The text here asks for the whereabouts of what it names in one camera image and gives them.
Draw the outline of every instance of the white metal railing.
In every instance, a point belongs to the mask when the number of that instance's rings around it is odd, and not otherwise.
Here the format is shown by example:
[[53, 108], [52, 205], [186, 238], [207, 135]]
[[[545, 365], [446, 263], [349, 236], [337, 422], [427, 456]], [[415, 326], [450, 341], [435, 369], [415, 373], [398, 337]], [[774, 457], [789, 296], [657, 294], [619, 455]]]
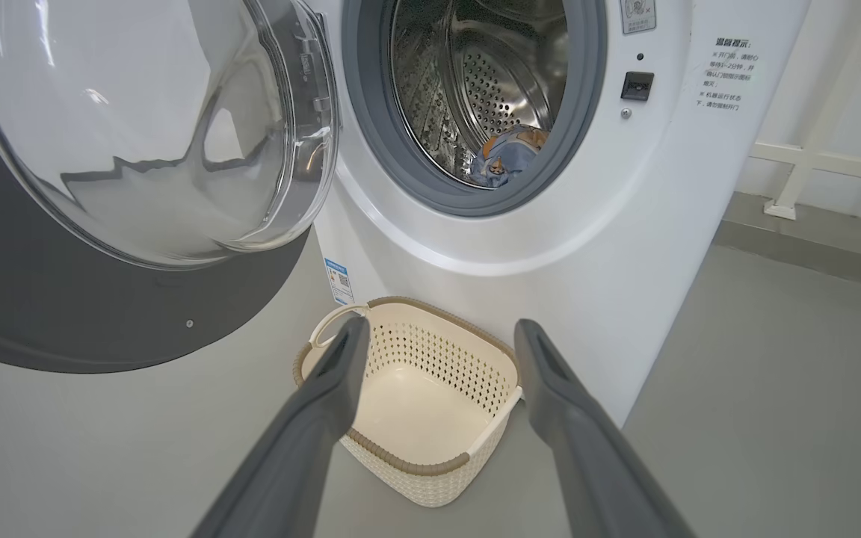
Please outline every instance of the white metal railing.
[[802, 146], [780, 143], [756, 142], [751, 157], [792, 164], [792, 173], [786, 180], [783, 191], [775, 200], [766, 202], [763, 211], [775, 217], [796, 220], [796, 201], [803, 193], [813, 170], [826, 170], [861, 177], [861, 157], [824, 151], [833, 136], [839, 117], [852, 96], [861, 74], [861, 23], [848, 48], [842, 68], [831, 81], [831, 90], [819, 105], [819, 114], [803, 133]]

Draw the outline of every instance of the laundry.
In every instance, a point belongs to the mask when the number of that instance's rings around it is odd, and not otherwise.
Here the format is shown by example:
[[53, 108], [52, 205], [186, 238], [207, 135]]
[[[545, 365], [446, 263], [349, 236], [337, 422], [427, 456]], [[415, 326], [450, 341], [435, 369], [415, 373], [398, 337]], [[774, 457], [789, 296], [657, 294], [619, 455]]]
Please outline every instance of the laundry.
[[501, 187], [530, 166], [550, 133], [532, 126], [514, 126], [491, 137], [471, 162], [469, 180], [481, 187]]

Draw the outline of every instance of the sticker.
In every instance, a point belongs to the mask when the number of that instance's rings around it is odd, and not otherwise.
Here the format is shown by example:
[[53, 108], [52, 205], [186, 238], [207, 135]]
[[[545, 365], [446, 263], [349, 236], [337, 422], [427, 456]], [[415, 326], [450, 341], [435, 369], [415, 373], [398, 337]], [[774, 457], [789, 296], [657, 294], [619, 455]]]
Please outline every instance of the sticker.
[[761, 73], [759, 55], [749, 40], [717, 37], [711, 57], [700, 67], [694, 105], [724, 114], [739, 112]]
[[656, 0], [621, 0], [620, 9], [624, 34], [656, 28]]
[[351, 290], [351, 279], [344, 265], [324, 259], [328, 282], [331, 282], [331, 295], [341, 304], [354, 304], [354, 292]]

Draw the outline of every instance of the laundry basket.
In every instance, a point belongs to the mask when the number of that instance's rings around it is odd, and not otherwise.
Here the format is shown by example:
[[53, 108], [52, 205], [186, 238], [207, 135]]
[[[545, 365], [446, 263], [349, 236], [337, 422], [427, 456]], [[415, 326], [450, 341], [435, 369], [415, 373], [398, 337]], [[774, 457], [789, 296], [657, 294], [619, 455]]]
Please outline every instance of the laundry basket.
[[349, 304], [314, 329], [294, 361], [299, 386], [324, 354], [324, 328], [358, 311], [371, 326], [354, 425], [358, 462], [422, 507], [443, 507], [481, 472], [520, 399], [513, 351], [477, 327], [406, 297]]

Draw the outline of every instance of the brown basket trim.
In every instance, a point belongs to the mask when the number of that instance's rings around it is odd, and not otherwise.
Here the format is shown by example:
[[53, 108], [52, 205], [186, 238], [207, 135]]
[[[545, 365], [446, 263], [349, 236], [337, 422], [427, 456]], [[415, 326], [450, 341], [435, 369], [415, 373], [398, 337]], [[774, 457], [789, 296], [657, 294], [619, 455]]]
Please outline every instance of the brown basket trim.
[[[516, 378], [517, 384], [519, 384], [520, 371], [519, 367], [516, 364], [516, 357], [513, 356], [513, 351], [508, 347], [503, 341], [499, 341], [493, 335], [486, 333], [486, 331], [481, 330], [481, 328], [475, 327], [474, 324], [468, 323], [468, 321], [462, 320], [454, 314], [448, 313], [445, 310], [438, 309], [435, 306], [431, 306], [427, 303], [422, 303], [420, 300], [410, 299], [409, 297], [381, 297], [380, 299], [372, 300], [368, 303], [368, 307], [373, 309], [375, 306], [380, 306], [380, 304], [389, 304], [389, 303], [400, 303], [407, 304], [408, 306], [413, 306], [416, 309], [421, 309], [431, 314], [434, 314], [437, 317], [443, 318], [444, 320], [450, 321], [455, 326], [461, 327], [464, 330], [467, 330], [468, 333], [474, 334], [476, 337], [481, 338], [484, 341], [487, 341], [488, 344], [493, 345], [493, 347], [498, 348], [500, 352], [502, 352], [506, 357], [508, 357], [511, 362], [513, 362], [513, 367], [516, 368]], [[297, 357], [294, 358], [293, 367], [291, 367], [291, 375], [294, 376], [294, 384], [300, 388], [301, 385], [304, 384], [304, 377], [301, 375], [301, 368], [304, 366], [304, 359], [308, 356], [308, 353], [311, 352], [311, 343], [308, 341], [304, 347], [301, 348], [301, 351], [298, 351]], [[465, 463], [468, 463], [471, 460], [471, 457], [468, 453], [464, 452], [454, 459], [448, 460], [448, 462], [444, 463], [434, 463], [432, 466], [421, 466], [418, 463], [410, 463], [404, 462], [400, 457], [394, 456], [392, 453], [387, 452], [387, 450], [383, 449], [379, 444], [373, 442], [368, 439], [368, 437], [364, 436], [361, 432], [358, 432], [354, 428], [348, 430], [348, 437], [353, 440], [353, 442], [361, 445], [365, 450], [372, 453], [374, 456], [379, 457], [384, 463], [389, 464], [389, 466], [394, 467], [398, 471], [402, 471], [408, 474], [416, 474], [419, 477], [437, 477], [441, 474], [447, 474], [451, 471], [458, 470], [461, 466], [464, 466]]]

